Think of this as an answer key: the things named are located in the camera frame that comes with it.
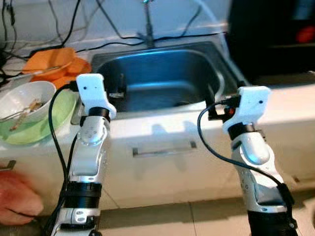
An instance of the black wire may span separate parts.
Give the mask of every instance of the black wire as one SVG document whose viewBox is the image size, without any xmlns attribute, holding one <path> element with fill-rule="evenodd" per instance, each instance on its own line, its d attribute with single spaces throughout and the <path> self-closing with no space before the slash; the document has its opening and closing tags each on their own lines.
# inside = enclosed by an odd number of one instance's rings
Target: black wire
<svg viewBox="0 0 315 236">
<path fill-rule="evenodd" d="M 78 12 L 78 8 L 79 8 L 80 2 L 81 2 L 81 0 L 78 0 L 77 4 L 75 5 L 73 16 L 72 16 L 72 20 L 71 20 L 71 25 L 70 25 L 70 29 L 69 29 L 69 33 L 68 33 L 67 37 L 64 39 L 64 41 L 62 42 L 61 46 L 65 45 L 65 43 L 68 41 L 68 39 L 70 38 L 70 36 L 72 34 L 74 21 L 75 21 L 75 17 L 77 15 L 77 12 Z"/>
<path fill-rule="evenodd" d="M 256 168 L 256 167 L 253 167 L 253 166 L 249 166 L 247 164 L 244 164 L 242 162 L 239 162 L 239 161 L 235 161 L 235 160 L 232 160 L 230 158 L 226 158 L 222 155 L 220 155 L 219 153 L 217 153 L 215 150 L 213 150 L 208 144 L 207 142 L 205 141 L 204 137 L 203 137 L 203 134 L 202 134 L 202 130 L 201 130 L 201 118 L 202 116 L 209 110 L 213 109 L 216 105 L 220 105 L 222 104 L 222 101 L 221 102 L 216 102 L 214 104 L 212 104 L 211 106 L 207 107 L 206 109 L 204 109 L 198 116 L 198 120 L 197 120 L 197 129 L 198 129 L 198 134 L 199 134 L 199 137 L 202 141 L 202 143 L 204 144 L 204 146 L 214 155 L 216 156 L 217 158 L 219 158 L 220 160 L 222 161 L 226 161 L 228 163 L 231 163 L 233 165 L 236 165 L 236 166 L 239 166 L 239 167 L 243 167 L 245 169 L 249 169 L 249 170 L 252 170 L 252 171 L 256 171 L 260 174 L 262 174 L 263 176 L 266 176 L 268 177 L 269 179 L 271 179 L 273 182 L 275 182 L 278 186 L 282 185 L 282 183 L 277 180 L 275 177 L 273 177 L 272 175 L 262 171 L 261 169 L 259 168 Z"/>
<path fill-rule="evenodd" d="M 207 34 L 193 34 L 193 35 L 184 35 L 184 36 L 165 36 L 161 38 L 157 38 L 154 41 L 163 41 L 169 39 L 179 39 L 179 38 L 189 38 L 189 37 L 206 37 L 206 36 L 213 36 L 220 33 L 207 33 Z"/>
<path fill-rule="evenodd" d="M 2 75 L 7 76 L 7 74 L 5 73 L 5 71 L 2 68 L 0 68 L 0 71 L 1 71 Z"/>
<path fill-rule="evenodd" d="M 68 164 L 67 164 L 67 172 L 68 174 L 70 173 L 70 166 L 72 162 L 72 155 L 73 155 L 73 150 L 75 146 L 75 142 L 77 141 L 78 135 L 76 135 L 72 141 L 71 148 L 70 148 L 70 154 L 69 154 L 69 159 L 68 159 Z"/>
<path fill-rule="evenodd" d="M 186 25 L 186 27 L 185 27 L 183 33 L 180 35 L 180 37 L 183 37 L 183 36 L 187 33 L 187 31 L 188 31 L 190 25 L 191 25 L 191 24 L 193 23 L 193 21 L 200 15 L 201 10 L 202 10 L 202 7 L 199 6 L 198 9 L 197 9 L 197 11 L 196 11 L 196 13 L 195 13 L 195 14 L 193 15 L 193 17 L 189 20 L 188 24 Z"/>
<path fill-rule="evenodd" d="M 12 44 L 10 53 L 13 52 L 15 44 L 16 44 L 16 41 L 17 41 L 17 38 L 18 38 L 18 34 L 17 34 L 16 28 L 15 28 L 15 25 L 12 25 L 12 28 L 13 28 L 13 31 L 14 31 L 14 42 Z"/>
<path fill-rule="evenodd" d="M 80 53 L 80 52 L 83 52 L 83 51 L 90 51 L 90 50 L 100 49 L 100 48 L 106 47 L 106 46 L 111 45 L 111 44 L 122 44 L 122 45 L 128 45 L 128 46 L 137 46 L 137 45 L 140 45 L 140 44 L 143 44 L 143 43 L 144 42 L 133 43 L 133 44 L 132 43 L 121 43 L 121 42 L 110 42 L 110 43 L 105 43 L 105 44 L 102 44 L 102 45 L 94 47 L 94 48 L 81 49 L 79 51 L 76 51 L 76 53 Z"/>
<path fill-rule="evenodd" d="M 113 24 L 113 22 L 111 21 L 111 19 L 109 18 L 109 16 L 107 15 L 106 11 L 104 10 L 104 8 L 102 7 L 102 5 L 100 4 L 99 0 L 96 0 L 96 2 L 98 3 L 99 8 L 101 9 L 101 11 L 104 13 L 105 16 L 107 16 L 106 18 L 108 19 L 109 23 L 112 25 L 113 29 L 115 30 L 116 34 L 118 35 L 118 37 L 120 37 L 121 39 L 131 39 L 131 38 L 136 38 L 136 39 L 141 39 L 139 37 L 122 37 L 117 28 L 115 27 L 115 25 Z M 196 35 L 185 35 L 189 29 L 189 27 L 191 26 L 191 24 L 193 23 L 193 21 L 200 15 L 201 12 L 201 7 L 198 7 L 196 13 L 193 15 L 193 17 L 189 20 L 189 22 L 187 23 L 184 31 L 182 32 L 181 35 L 179 36 L 166 36 L 166 37 L 161 37 L 161 38 L 157 38 L 154 41 L 163 41 L 163 40 L 168 40 L 168 39 L 179 39 L 179 38 L 185 38 L 185 37 L 203 37 L 203 36 L 212 36 L 212 35 L 217 35 L 219 33 L 209 33 L 209 34 L 196 34 Z M 121 42 L 110 42 L 110 43 L 104 43 L 100 46 L 97 47 L 93 47 L 93 48 L 88 48 L 88 49 L 82 49 L 79 51 L 76 51 L 76 53 L 79 52 L 83 52 L 83 51 L 90 51 L 90 50 L 96 50 L 96 49 L 100 49 L 103 47 L 106 47 L 108 45 L 112 45 L 112 44 L 121 44 L 121 45 L 128 45 L 128 46 L 137 46 L 140 44 L 143 44 L 143 42 L 139 42 L 139 43 L 121 43 Z"/>
<path fill-rule="evenodd" d="M 2 0 L 2 10 L 1 10 L 1 17 L 2 17 L 2 24 L 3 24 L 3 29 L 4 29 L 4 46 L 3 46 L 3 50 L 6 49 L 7 47 L 7 41 L 8 41 L 8 31 L 7 31 L 7 27 L 6 27 L 6 23 L 5 23 L 5 17 L 4 17 L 4 11 L 5 11 L 5 0 Z"/>
<path fill-rule="evenodd" d="M 5 54 L 8 54 L 8 55 L 10 55 L 10 56 L 12 56 L 12 57 L 14 57 L 14 58 L 18 58 L 18 59 L 21 59 L 21 60 L 27 61 L 27 59 L 26 59 L 26 58 L 21 57 L 21 56 L 19 56 L 19 55 L 16 55 L 16 54 L 14 54 L 14 53 L 11 53 L 11 52 L 6 52 L 6 51 L 2 51 L 2 52 L 3 52 L 3 53 L 5 53 Z"/>
<path fill-rule="evenodd" d="M 16 41 L 17 41 L 17 38 L 18 38 L 18 34 L 17 34 L 16 28 L 15 28 L 15 15 L 14 15 L 12 2 L 13 2 L 13 0 L 10 0 L 11 26 L 12 26 L 13 31 L 14 31 L 14 41 L 13 41 L 13 44 L 12 44 L 12 47 L 11 47 L 11 51 L 10 51 L 11 53 L 14 50 L 14 47 L 15 47 L 15 44 L 16 44 Z"/>
<path fill-rule="evenodd" d="M 54 102 L 55 102 L 57 96 L 64 89 L 68 89 L 68 88 L 69 88 L 69 85 L 64 85 L 61 88 L 59 88 L 56 91 L 56 93 L 54 94 L 53 98 L 51 99 L 51 102 L 50 102 L 50 105 L 49 105 L 48 123 L 49 123 L 50 132 L 51 132 L 52 138 L 54 140 L 54 143 L 55 143 L 55 146 L 56 146 L 56 149 L 57 149 L 57 153 L 58 153 L 58 156 L 59 156 L 60 162 L 62 164 L 62 168 L 63 168 L 63 186 L 62 186 L 61 191 L 60 191 L 60 195 L 59 195 L 57 206 L 55 207 L 53 213 L 50 215 L 50 217 L 48 218 L 48 220 L 47 220 L 47 222 L 45 224 L 45 227 L 44 227 L 43 233 L 42 233 L 43 236 L 50 235 L 50 233 L 51 233 L 51 231 L 53 229 L 52 228 L 53 224 L 56 221 L 57 214 L 58 214 L 59 210 L 61 209 L 61 207 L 64 204 L 64 201 L 65 201 L 64 193 L 67 190 L 67 186 L 68 186 L 68 182 L 69 182 L 69 180 L 68 180 L 68 173 L 69 173 L 70 165 L 71 165 L 71 162 L 72 162 L 72 155 L 73 155 L 74 145 L 75 145 L 75 142 L 76 142 L 76 139 L 77 139 L 77 136 L 75 136 L 73 141 L 72 141 L 70 154 L 69 154 L 69 159 L 68 159 L 68 164 L 66 166 L 64 158 L 63 158 L 63 154 L 62 154 L 62 151 L 61 151 L 61 148 L 59 146 L 59 143 L 58 143 L 55 131 L 54 131 L 53 120 L 52 120 L 52 110 L 53 110 L 53 105 L 54 105 Z"/>
<path fill-rule="evenodd" d="M 50 10 L 51 10 L 51 12 L 52 12 L 52 14 L 54 16 L 54 19 L 55 19 L 56 32 L 57 32 L 58 38 L 60 39 L 60 42 L 62 43 L 63 42 L 63 38 L 61 37 L 60 31 L 59 31 L 58 17 L 56 15 L 56 12 L 55 12 L 55 9 L 54 9 L 54 6 L 53 6 L 51 0 L 48 0 L 48 4 L 49 4 Z"/>
<path fill-rule="evenodd" d="M 53 140 L 54 140 L 54 143 L 55 143 L 55 146 L 56 146 L 56 149 L 57 149 L 57 153 L 58 153 L 58 156 L 59 156 L 59 159 L 60 159 L 62 168 L 63 168 L 63 181 L 64 181 L 65 189 L 66 189 L 66 187 L 67 187 L 67 179 L 68 179 L 68 176 L 67 176 L 67 167 L 66 167 L 66 164 L 65 164 L 65 161 L 64 161 L 64 158 L 63 158 L 63 153 L 62 153 L 62 151 L 61 151 L 61 148 L 60 148 L 60 146 L 59 146 L 59 143 L 58 143 L 58 140 L 57 140 L 55 131 L 54 131 L 52 112 L 53 112 L 54 102 L 55 102 L 57 96 L 58 96 L 59 93 L 61 93 L 64 89 L 68 89 L 68 88 L 69 88 L 69 85 L 64 85 L 64 86 L 62 86 L 61 88 L 59 88 L 59 89 L 56 91 L 56 93 L 54 94 L 53 98 L 51 99 L 51 102 L 50 102 L 50 105 L 49 105 L 49 110 L 48 110 L 49 129 L 50 129 L 51 136 L 52 136 L 52 138 L 53 138 Z"/>
<path fill-rule="evenodd" d="M 117 34 L 117 36 L 121 39 L 139 39 L 142 40 L 142 38 L 140 37 L 123 37 L 117 27 L 114 25 L 113 21 L 111 20 L 111 18 L 109 17 L 109 15 L 107 14 L 107 12 L 105 11 L 105 9 L 103 8 L 102 4 L 99 2 L 99 0 L 95 0 L 98 4 L 98 7 L 100 8 L 100 10 L 102 11 L 102 13 L 104 14 L 104 16 L 106 17 L 106 19 L 108 20 L 109 24 L 111 25 L 111 27 L 113 28 L 113 30 L 115 31 L 115 33 Z"/>
</svg>

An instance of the sink basin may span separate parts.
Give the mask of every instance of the sink basin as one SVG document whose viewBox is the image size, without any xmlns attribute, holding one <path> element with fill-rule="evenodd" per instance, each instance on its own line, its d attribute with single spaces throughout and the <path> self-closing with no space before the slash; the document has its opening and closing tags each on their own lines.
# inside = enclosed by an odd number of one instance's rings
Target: sink basin
<svg viewBox="0 0 315 236">
<path fill-rule="evenodd" d="M 109 98 L 118 112 L 139 112 L 219 99 L 226 87 L 226 69 L 219 63 L 216 47 L 205 42 L 97 54 L 92 68 L 104 76 L 108 94 L 123 97 Z"/>
</svg>

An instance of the black appliance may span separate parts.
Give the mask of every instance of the black appliance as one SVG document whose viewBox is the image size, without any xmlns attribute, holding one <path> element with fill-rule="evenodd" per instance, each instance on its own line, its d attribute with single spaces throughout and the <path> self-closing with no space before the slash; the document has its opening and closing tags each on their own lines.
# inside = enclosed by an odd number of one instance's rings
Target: black appliance
<svg viewBox="0 0 315 236">
<path fill-rule="evenodd" d="M 227 41 L 250 81 L 315 70 L 315 0 L 233 0 Z"/>
</svg>

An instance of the white wall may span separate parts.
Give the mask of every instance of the white wall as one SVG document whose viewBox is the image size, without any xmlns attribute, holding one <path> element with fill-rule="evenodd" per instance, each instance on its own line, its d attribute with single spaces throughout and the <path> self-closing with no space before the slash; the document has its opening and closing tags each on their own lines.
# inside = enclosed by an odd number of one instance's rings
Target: white wall
<svg viewBox="0 0 315 236">
<path fill-rule="evenodd" d="M 205 0 L 220 22 L 225 23 L 230 0 Z M 61 33 L 67 33 L 76 0 L 52 0 L 59 18 Z M 16 28 L 18 40 L 48 41 L 56 37 L 55 21 L 47 0 L 13 0 L 16 13 Z M 135 35 L 137 31 L 145 33 L 145 16 L 141 0 L 106 0 L 103 4 L 107 13 L 123 35 Z M 155 0 L 151 3 L 152 23 L 155 37 L 166 35 L 179 35 L 188 20 L 197 10 L 193 0 Z M 95 0 L 82 0 L 75 27 L 82 28 L 91 18 L 97 8 Z M 9 40 L 13 40 L 13 30 L 7 22 Z M 209 33 L 218 30 L 208 20 L 205 14 L 196 19 L 188 33 Z M 0 24 L 0 41 L 3 42 L 3 27 Z M 80 46 L 77 41 L 89 42 L 99 45 L 100 42 L 117 40 L 114 31 L 107 20 L 98 10 L 91 20 L 88 29 L 82 29 L 72 34 L 68 46 Z"/>
</svg>

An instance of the silver robotic arm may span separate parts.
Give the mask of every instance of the silver robotic arm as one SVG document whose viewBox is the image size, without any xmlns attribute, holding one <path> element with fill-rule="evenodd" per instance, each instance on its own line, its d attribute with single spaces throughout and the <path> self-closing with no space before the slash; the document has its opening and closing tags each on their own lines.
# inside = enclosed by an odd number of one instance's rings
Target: silver robotic arm
<svg viewBox="0 0 315 236">
<path fill-rule="evenodd" d="M 262 131 L 255 128 L 270 93 L 267 87 L 240 87 L 237 96 L 221 103 L 224 115 L 212 110 L 209 119 L 222 119 L 223 131 L 232 140 L 232 161 L 240 164 L 235 166 L 252 236 L 297 236 L 292 218 L 294 201 L 276 170 L 272 149 Z"/>
<path fill-rule="evenodd" d="M 98 202 L 104 180 L 109 122 L 115 118 L 116 109 L 107 100 L 101 75 L 82 74 L 76 81 L 89 115 L 77 134 L 64 205 L 51 235 L 101 236 L 97 231 Z"/>
</svg>

